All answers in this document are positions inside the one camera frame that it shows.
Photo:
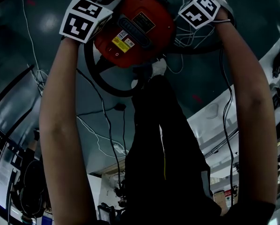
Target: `person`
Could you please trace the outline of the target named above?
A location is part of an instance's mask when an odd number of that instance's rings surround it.
[[[221,8],[217,19],[227,17]],[[268,81],[236,28],[230,22],[216,24],[215,28],[235,87],[241,166],[238,203],[220,217],[221,209],[211,197],[210,168],[174,91],[162,76],[166,66],[160,61],[153,67],[147,86],[132,99],[135,136],[125,160],[127,206],[123,224],[267,224],[273,214],[277,138]],[[78,46],[70,38],[61,42],[40,109],[44,171],[54,221],[60,225],[96,224],[76,124]]]
[[[32,218],[39,218],[47,205],[48,192],[42,162],[35,160],[39,130],[34,129],[31,141],[22,156],[19,180],[10,192],[13,205],[22,212],[22,221],[32,224]]]

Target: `red marking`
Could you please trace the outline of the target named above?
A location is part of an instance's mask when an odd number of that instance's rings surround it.
[[[197,95],[192,95],[192,98],[195,99],[197,102],[199,103],[203,103],[203,101],[201,100],[201,98]]]
[[[36,2],[32,1],[32,0],[27,0],[27,4],[31,5],[31,6],[35,6]]]

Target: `white object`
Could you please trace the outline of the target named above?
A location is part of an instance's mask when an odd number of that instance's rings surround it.
[[[193,28],[199,29],[212,22],[220,8],[215,0],[191,0],[178,12]]]
[[[89,0],[72,0],[60,28],[60,34],[86,43],[99,33],[112,11]]]

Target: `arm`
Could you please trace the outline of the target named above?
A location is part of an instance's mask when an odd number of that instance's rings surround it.
[[[227,19],[224,10],[217,18]],[[233,78],[240,154],[240,199],[275,204],[277,138],[268,81],[257,58],[230,23],[216,25]]]
[[[40,108],[40,139],[56,224],[90,224],[96,211],[75,117],[78,45],[65,38],[52,65]]]

